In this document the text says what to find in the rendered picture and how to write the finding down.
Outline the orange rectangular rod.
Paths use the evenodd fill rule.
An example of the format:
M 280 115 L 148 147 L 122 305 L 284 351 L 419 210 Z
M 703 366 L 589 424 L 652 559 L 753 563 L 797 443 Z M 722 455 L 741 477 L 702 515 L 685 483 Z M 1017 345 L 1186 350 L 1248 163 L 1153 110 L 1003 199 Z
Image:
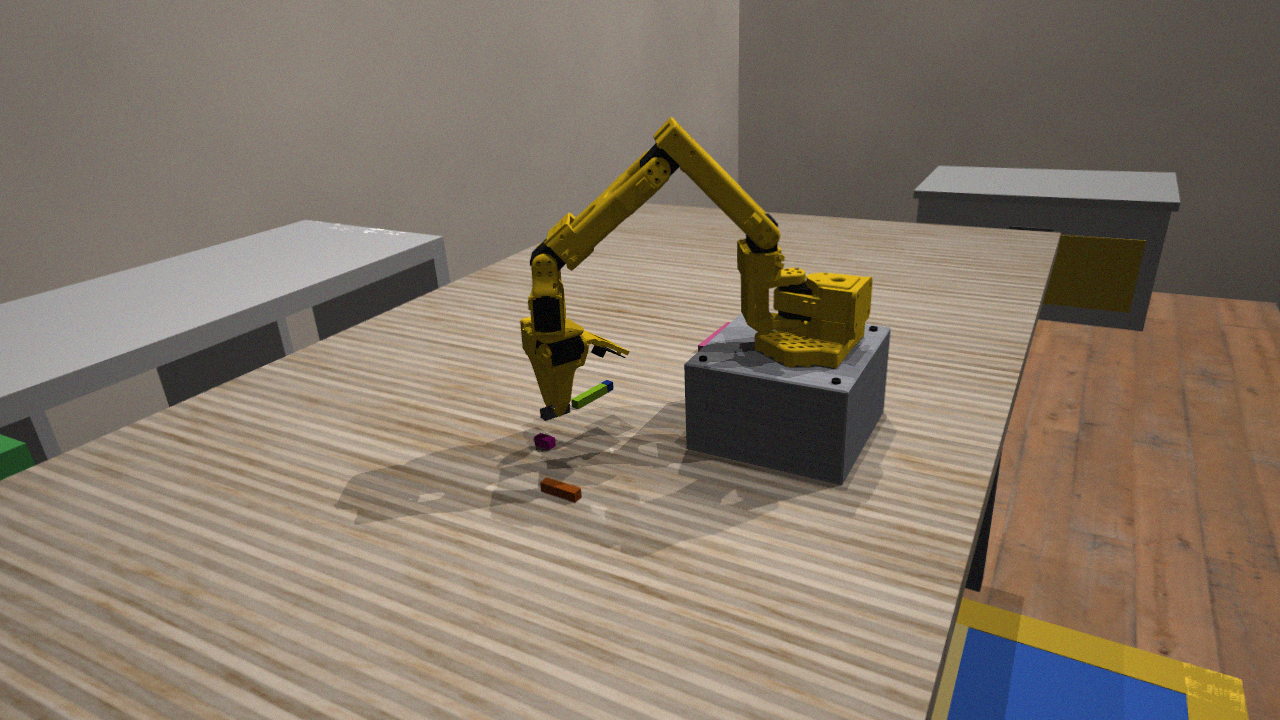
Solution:
M 550 478 L 545 478 L 544 480 L 541 480 L 540 487 L 541 492 L 547 495 L 553 495 L 556 497 L 570 500 L 572 502 L 577 502 L 579 498 L 582 497 L 581 488 Z

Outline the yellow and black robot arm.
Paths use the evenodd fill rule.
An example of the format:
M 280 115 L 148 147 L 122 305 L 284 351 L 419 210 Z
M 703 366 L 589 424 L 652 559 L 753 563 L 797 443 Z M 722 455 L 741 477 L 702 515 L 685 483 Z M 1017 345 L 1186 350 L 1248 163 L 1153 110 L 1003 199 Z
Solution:
M 573 272 L 594 252 L 596 243 L 652 199 L 680 167 L 748 234 L 746 240 L 737 241 L 737 268 L 742 275 L 741 313 L 748 325 L 756 331 L 755 350 L 785 366 L 837 368 L 865 332 L 865 323 L 856 333 L 850 332 L 850 313 L 852 290 L 867 277 L 806 275 L 800 268 L 783 269 L 785 255 L 778 246 L 780 229 L 773 217 L 765 214 L 675 118 L 666 120 L 654 138 L 657 143 L 579 217 L 566 214 L 532 251 L 529 296 L 532 336 L 564 334 L 561 268 L 567 264 Z M 640 168 L 643 170 L 637 172 Z M 769 313 L 769 290 L 774 287 L 778 313 Z

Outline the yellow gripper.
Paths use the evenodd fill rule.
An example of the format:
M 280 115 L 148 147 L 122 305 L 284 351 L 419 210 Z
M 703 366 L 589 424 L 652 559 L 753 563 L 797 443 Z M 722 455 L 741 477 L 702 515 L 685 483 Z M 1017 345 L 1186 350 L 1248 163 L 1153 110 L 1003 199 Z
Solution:
M 520 325 L 522 348 L 530 356 L 529 360 L 536 375 L 541 398 L 547 406 L 554 406 L 557 416 L 562 416 L 570 405 L 573 374 L 579 366 L 584 366 L 589 345 L 594 345 L 591 354 L 599 357 L 604 357 L 605 351 L 611 354 L 617 351 L 616 355 L 621 357 L 625 357 L 621 354 L 628 355 L 630 352 L 609 340 L 584 331 L 582 325 L 567 318 L 564 334 L 532 336 L 531 316 L 521 319 Z

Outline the lime green rod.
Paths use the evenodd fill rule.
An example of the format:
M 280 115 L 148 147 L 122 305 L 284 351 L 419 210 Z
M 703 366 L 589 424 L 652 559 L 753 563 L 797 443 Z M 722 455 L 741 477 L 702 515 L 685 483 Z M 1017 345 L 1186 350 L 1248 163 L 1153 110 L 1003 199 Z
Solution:
M 579 395 L 579 396 L 571 398 L 572 407 L 580 409 L 580 407 L 582 407 L 582 406 L 593 402 L 594 400 L 602 397 L 605 393 L 608 393 L 607 386 L 600 383 L 600 384 L 593 387 L 591 389 L 588 389 L 588 391 L 582 392 L 582 395 Z

